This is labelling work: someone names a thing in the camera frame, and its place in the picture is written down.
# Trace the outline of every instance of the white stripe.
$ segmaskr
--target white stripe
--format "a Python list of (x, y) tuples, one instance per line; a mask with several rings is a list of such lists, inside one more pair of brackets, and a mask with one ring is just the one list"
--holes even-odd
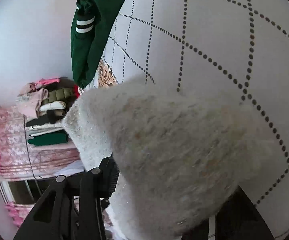
[(77, 25), (88, 25), (88, 24), (92, 23), (94, 20), (95, 20), (94, 17), (90, 20), (87, 20), (87, 21), (78, 21), (77, 20)]
[(13, 194), (11, 192), (11, 189), (9, 187), (9, 183), (7, 181), (1, 180), (1, 187), (3, 188), (3, 191), (6, 194), (6, 199), (8, 202), (15, 202), (15, 198), (13, 197)]
[(5, 204), (7, 204), (7, 203), (8, 203), (8, 200), (7, 200), (6, 196), (4, 195), (4, 191), (3, 191), (3, 188), (2, 188), (2, 186), (1, 186), (1, 184), (0, 184), (0, 194), (1, 194), (1, 196), (2, 196), (2, 198), (3, 198), (3, 201), (5, 202)]
[(215, 240), (215, 216), (209, 217), (208, 240)]
[(34, 133), (31, 133), (30, 136), (35, 137), (35, 136), (48, 134), (48, 133), (52, 133), (52, 132), (57, 132), (57, 131), (61, 131), (61, 130), (63, 130), (62, 127), (50, 128), (50, 130), (47, 130), (47, 131), (35, 131)]
[(88, 31), (92, 30), (92, 28), (93, 28), (93, 25), (90, 26), (89, 28), (86, 28), (86, 29), (78, 29), (78, 28), (76, 28), (76, 31), (78, 33), (87, 33)]

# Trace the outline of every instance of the black cable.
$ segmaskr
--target black cable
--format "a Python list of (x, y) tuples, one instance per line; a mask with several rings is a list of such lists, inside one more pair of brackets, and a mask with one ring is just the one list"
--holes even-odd
[(28, 159), (29, 159), (31, 171), (32, 171), (32, 176), (33, 176), (34, 179), (35, 179), (35, 183), (36, 183), (36, 186), (37, 186), (37, 188), (38, 188), (39, 194), (40, 194), (40, 196), (42, 196), (42, 192), (41, 192), (40, 187), (39, 187), (39, 185), (38, 185), (38, 180), (42, 180), (42, 179), (37, 179), (37, 178), (35, 177), (34, 170), (33, 170), (32, 165), (31, 165), (31, 160), (30, 160), (30, 155), (29, 155), (29, 149), (28, 149), (28, 143), (27, 143), (27, 133), (26, 133), (25, 115), (23, 115), (23, 117), (24, 117), (25, 141), (26, 141), (27, 154), (28, 154)]

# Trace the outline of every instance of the fuzzy white fabric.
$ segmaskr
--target fuzzy white fabric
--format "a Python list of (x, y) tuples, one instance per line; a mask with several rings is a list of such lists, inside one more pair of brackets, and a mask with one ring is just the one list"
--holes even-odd
[(130, 240), (176, 239), (215, 215), (269, 158), (270, 140), (248, 108), (124, 83), (84, 93), (63, 120), (86, 169), (114, 154), (111, 197)]

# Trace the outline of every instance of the dotted grid pattern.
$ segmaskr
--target dotted grid pattern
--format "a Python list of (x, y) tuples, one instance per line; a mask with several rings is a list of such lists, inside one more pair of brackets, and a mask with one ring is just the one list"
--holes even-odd
[[(152, 0), (152, 7), (151, 7), (151, 23), (153, 23), (153, 9), (154, 9), (154, 0)], [(150, 44), (151, 44), (151, 37), (152, 37), (152, 27), (150, 30), (150, 38), (148, 41), (148, 52), (147, 52), (147, 59), (146, 59), (146, 76), (145, 76), (145, 82), (148, 82), (148, 64), (149, 64), (149, 53), (150, 53)]]
[[(116, 39), (116, 29), (117, 29), (117, 18), (115, 20), (115, 39)], [(114, 44), (114, 48), (112, 51), (111, 67), (112, 67), (112, 64), (114, 63), (114, 54), (115, 54), (115, 44)]]
[(104, 55), (102, 55), (102, 59), (103, 59), (104, 63), (109, 66), (108, 62), (106, 62), (106, 60), (105, 60), (105, 56)]
[(104, 52), (103, 52), (103, 56), (105, 56), (106, 55), (106, 48), (107, 48), (107, 45), (105, 46), (105, 49), (104, 49)]
[[(252, 70), (251, 70), (251, 66), (253, 65), (253, 52), (254, 52), (254, 48), (253, 48), (253, 46), (254, 46), (254, 19), (253, 19), (253, 13), (252, 13), (252, 4), (251, 4), (251, 0), (247, 0), (247, 2), (248, 2), (248, 6), (249, 6), (249, 15), (250, 15), (250, 18), (249, 18), (249, 20), (250, 20), (250, 27), (251, 27), (251, 29), (250, 29), (250, 45), (251, 45), (251, 47), (249, 48), (249, 52), (250, 52), (250, 54), (249, 54), (249, 59), (248, 59), (248, 68), (247, 68), (247, 75), (246, 75), (246, 82), (244, 83), (244, 86), (247, 88), (247, 87), (249, 87), (249, 80), (251, 79), (251, 77), (250, 77), (250, 74), (251, 74), (251, 72), (252, 72)], [(242, 95), (241, 96), (241, 100), (246, 100), (246, 97), (244, 96), (244, 95)]]
[[(276, 28), (282, 32), (283, 35), (286, 36), (286, 38), (289, 39), (289, 34), (287, 35), (287, 31), (285, 29), (282, 29), (282, 27), (280, 25), (276, 25), (276, 23), (274, 21), (270, 21), (270, 19), (268, 17), (265, 17), (263, 14), (259, 13), (257, 10), (254, 10), (252, 8), (252, 4), (251, 4), (251, 0), (246, 0), (248, 3), (247, 5), (242, 4), (241, 2), (237, 2), (235, 0), (223, 0), (223, 1), (227, 1), (230, 2), (234, 5), (237, 5), (239, 7), (245, 8), (248, 10), (248, 14), (250, 16), (249, 20), (250, 20), (250, 54), (248, 56), (248, 66), (247, 66), (247, 75), (246, 75), (246, 81), (244, 82), (244, 84), (241, 84), (240, 82), (238, 82), (238, 80), (236, 78), (233, 77), (233, 75), (231, 73), (228, 73), (228, 71), (223, 68), (221, 65), (219, 65), (217, 62), (213, 61), (211, 57), (208, 57), (207, 54), (204, 54), (201, 50), (198, 50), (198, 48), (196, 48), (193, 44), (189, 44), (188, 42), (186, 42), (185, 40), (185, 29), (186, 29), (186, 10), (187, 10), (187, 2), (188, 0), (184, 0), (184, 16), (183, 16), (183, 31), (182, 31), (182, 37), (178, 37), (177, 35), (169, 32), (168, 30), (165, 30), (163, 28), (161, 28), (160, 26), (157, 26), (153, 23), (153, 9), (154, 9), (154, 0), (152, 1), (152, 10), (151, 10), (151, 21), (147, 22), (143, 19), (138, 19), (133, 17), (133, 7), (132, 7), (132, 13), (131, 16), (126, 15), (126, 14), (120, 14), (120, 16), (123, 17), (127, 17), (130, 18), (130, 24), (131, 24), (131, 20), (136, 20), (139, 22), (142, 22), (146, 25), (149, 25), (151, 30), (150, 30), (150, 38), (149, 38), (149, 42), (148, 42), (148, 53), (147, 53), (147, 64), (146, 67), (148, 67), (148, 63), (149, 63), (149, 52), (150, 52), (150, 41), (151, 41), (151, 36), (152, 36), (152, 29), (156, 28), (157, 30), (162, 31), (163, 33), (165, 33), (167, 36), (169, 36), (170, 38), (172, 38), (173, 40), (178, 41), (179, 43), (182, 43), (182, 47), (181, 47), (181, 61), (180, 61), (180, 72), (179, 72), (179, 80), (178, 80), (178, 84), (177, 84), (177, 92), (180, 91), (180, 87), (181, 87), (181, 76), (182, 76), (182, 64), (183, 64), (183, 57), (184, 57), (184, 48), (188, 47), (189, 49), (192, 49), (194, 52), (196, 52), (199, 56), (202, 56), (203, 59), (207, 60), (209, 63), (211, 63), (213, 66), (217, 67), (219, 71), (221, 71), (225, 76), (228, 77), (229, 80), (232, 80), (232, 82), (234, 84), (237, 85), (238, 89), (241, 89), (243, 92), (243, 95), (241, 97), (241, 99), (244, 101), (246, 99), (251, 100), (252, 104), (254, 105), (254, 107), (259, 111), (259, 113), (261, 114), (261, 116), (263, 116), (264, 121), (268, 123), (268, 126), (270, 129), (272, 129), (272, 132), (276, 135), (276, 139), (279, 143), (279, 145), (281, 146), (281, 151), (283, 152), (284, 157), (286, 158), (286, 163), (287, 163), (287, 169), (285, 169), (282, 173), (281, 176), (279, 178), (276, 179), (276, 181), (272, 184), (272, 186), (261, 196), (259, 197), (259, 199), (257, 200), (257, 202), (254, 204), (255, 206), (259, 205), (261, 203), (261, 200), (263, 200), (265, 198), (265, 196), (269, 195), (270, 192), (273, 191), (273, 189), (275, 187), (278, 186), (278, 184), (281, 182), (281, 180), (283, 178), (285, 178), (286, 174), (289, 173), (289, 153), (286, 151), (287, 147), (283, 142), (283, 139), (281, 138), (280, 134), (278, 133), (278, 129), (276, 127), (274, 127), (273, 122), (270, 122), (270, 117), (266, 114), (265, 110), (262, 109), (261, 105), (257, 102), (257, 100), (255, 98), (253, 98), (252, 94), (248, 93), (247, 88), (249, 87), (249, 82), (251, 79), (251, 73), (252, 73), (252, 66), (253, 66), (253, 53), (254, 53), (254, 46), (255, 46), (255, 35), (254, 35), (254, 15), (259, 16), (260, 18), (264, 19), (267, 23), (271, 24), (272, 26), (276, 26)], [(138, 66), (141, 70), (143, 70), (148, 77), (150, 77), (150, 79), (152, 80), (152, 82), (154, 83), (154, 79), (153, 77), (147, 72), (148, 68), (144, 69), (143, 67), (141, 67), (137, 62), (135, 62), (131, 56), (126, 52), (126, 48), (127, 48), (127, 41), (126, 41), (126, 46), (125, 49), (123, 49), (116, 41), (114, 38), (110, 37), (114, 43), (125, 53), (125, 56), (127, 56), (136, 66)], [(282, 233), (279, 236), (276, 236), (276, 238), (279, 238), (285, 234), (289, 233), (289, 229), (287, 231), (285, 231), (284, 233)]]
[[(135, 0), (132, 0), (132, 11), (131, 11), (131, 17), (133, 16), (134, 5), (135, 5)], [(127, 38), (126, 38), (126, 46), (125, 46), (124, 51), (127, 50), (127, 44), (128, 44), (128, 37), (129, 37), (130, 26), (131, 26), (131, 19), (130, 19), (130, 22), (129, 22), (128, 33), (127, 33)], [(126, 52), (125, 52), (125, 55), (124, 55), (124, 57), (123, 57), (123, 78), (124, 78), (124, 66), (125, 66), (125, 60), (126, 60)]]
[(186, 29), (186, 19), (187, 19), (187, 8), (188, 6), (188, 0), (184, 0), (184, 12), (183, 12), (183, 31), (182, 31), (182, 47), (181, 47), (181, 61), (180, 61), (180, 72), (179, 72), (179, 78), (178, 78), (178, 84), (177, 84), (177, 92), (180, 91), (180, 86), (181, 86), (181, 76), (182, 76), (182, 68), (183, 68), (183, 56), (184, 56), (184, 39), (185, 39), (185, 29)]

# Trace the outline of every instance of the pink fabric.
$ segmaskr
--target pink fabric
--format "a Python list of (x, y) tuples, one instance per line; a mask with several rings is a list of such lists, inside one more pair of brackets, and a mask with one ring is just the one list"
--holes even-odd
[(30, 96), (27, 102), (17, 102), (18, 111), (28, 117), (38, 118), (37, 111), (41, 102), (48, 98), (48, 90), (41, 88), (38, 92), (28, 94)]
[(15, 203), (8, 203), (5, 207), (8, 210), (9, 216), (12, 217), (13, 223), (17, 227), (20, 227), (29, 212), (34, 207), (34, 204), (20, 205)]
[[(15, 106), (0, 108), (0, 176), (2, 180), (33, 179), (23, 118)], [(36, 178), (50, 178), (55, 172), (79, 160), (79, 152), (75, 148), (39, 150), (29, 147), (28, 150)]]
[(19, 95), (21, 96), (35, 91), (36, 91), (35, 83), (28, 83), (20, 89)]
[(67, 143), (59, 143), (52, 145), (44, 145), (44, 146), (31, 146), (33, 150), (56, 150), (56, 149), (75, 149), (76, 146), (73, 141), (69, 141)]
[(36, 88), (40, 88), (42, 86), (46, 86), (52, 83), (59, 83), (60, 82), (60, 78), (51, 78), (51, 79), (40, 79), (39, 81), (36, 82)]

